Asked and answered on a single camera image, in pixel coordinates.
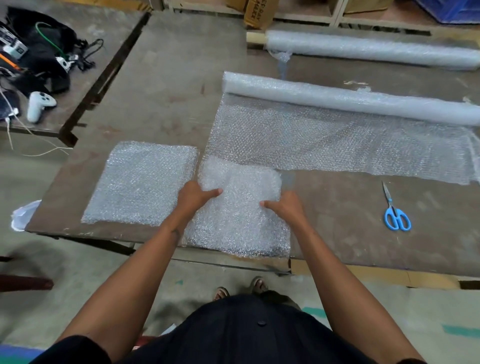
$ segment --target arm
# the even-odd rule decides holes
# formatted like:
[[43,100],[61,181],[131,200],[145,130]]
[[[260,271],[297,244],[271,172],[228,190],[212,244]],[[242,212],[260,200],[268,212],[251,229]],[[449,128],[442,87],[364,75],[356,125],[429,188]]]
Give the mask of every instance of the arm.
[[87,336],[113,362],[130,352],[185,227],[200,207],[221,193],[221,189],[202,191],[197,182],[187,182],[179,192],[177,207],[155,236],[94,292],[57,341],[72,335]]
[[387,310],[332,253],[308,223],[298,196],[262,201],[292,228],[307,261],[332,330],[379,364],[422,359]]

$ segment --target person's right arm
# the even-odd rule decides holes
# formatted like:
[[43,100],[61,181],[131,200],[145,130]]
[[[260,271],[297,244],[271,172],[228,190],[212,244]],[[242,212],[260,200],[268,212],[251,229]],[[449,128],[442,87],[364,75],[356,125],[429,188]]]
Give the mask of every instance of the person's right arm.
[[293,191],[262,201],[289,224],[299,242],[332,330],[379,364],[423,360],[377,299],[333,254],[308,223]]

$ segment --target black shirt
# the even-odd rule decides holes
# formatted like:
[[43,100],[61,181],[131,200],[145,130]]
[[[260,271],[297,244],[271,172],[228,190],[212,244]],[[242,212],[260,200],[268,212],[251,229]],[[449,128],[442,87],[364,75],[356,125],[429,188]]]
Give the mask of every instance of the black shirt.
[[[107,353],[82,336],[66,338],[32,364],[110,363]],[[308,364],[374,363],[309,314],[255,295],[208,303],[173,332],[131,352],[130,364]],[[421,361],[403,361],[422,363]]]

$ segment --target table surface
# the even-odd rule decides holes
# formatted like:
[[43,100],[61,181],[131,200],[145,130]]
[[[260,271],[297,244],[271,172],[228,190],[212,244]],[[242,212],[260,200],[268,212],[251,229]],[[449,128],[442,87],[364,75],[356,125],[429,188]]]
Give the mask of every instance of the table surface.
[[[143,13],[122,12],[105,7],[70,4],[54,0],[0,0],[1,19],[5,18],[8,5],[47,14],[72,28],[79,39],[86,39],[89,43],[97,38],[102,38],[105,42],[104,47],[89,59],[96,63],[95,68],[84,73],[78,68],[70,71],[70,90],[53,95],[58,105],[56,108],[44,111],[40,123],[28,122],[26,119],[28,99],[18,92],[22,111],[20,120],[33,131],[57,134],[112,62],[120,47],[139,23]],[[24,129],[24,127],[14,120],[11,129],[15,131]]]
[[[30,232],[144,242],[155,227],[80,223],[105,161],[118,141],[192,145],[204,151],[222,95],[222,72],[277,77],[276,60],[247,50],[242,21],[195,14],[153,15],[89,125],[27,226]],[[287,79],[480,103],[480,73],[293,56]],[[346,264],[480,277],[480,189],[367,173],[291,171],[310,222]],[[382,223],[381,180],[413,222],[410,232]],[[296,242],[292,257],[302,258]]]

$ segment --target unrolled bubble wrap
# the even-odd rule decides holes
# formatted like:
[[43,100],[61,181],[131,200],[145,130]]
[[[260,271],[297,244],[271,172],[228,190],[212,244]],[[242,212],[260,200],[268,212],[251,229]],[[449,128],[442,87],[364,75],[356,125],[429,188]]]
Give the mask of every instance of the unrolled bubble wrap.
[[466,102],[359,92],[232,72],[224,73],[223,90],[225,93],[296,105],[401,116],[447,124],[480,125],[480,106]]
[[197,158],[198,150],[193,146],[118,143],[82,222],[160,225],[175,207],[180,188],[192,179]]
[[315,56],[421,64],[473,70],[480,50],[392,40],[267,30],[268,50]]
[[279,170],[469,184],[480,179],[479,150],[465,127],[224,94],[206,154]]
[[203,190],[223,188],[195,215],[185,230],[188,245],[238,256],[282,256],[290,252],[290,229],[262,200],[278,200],[278,172],[206,157],[199,172]]

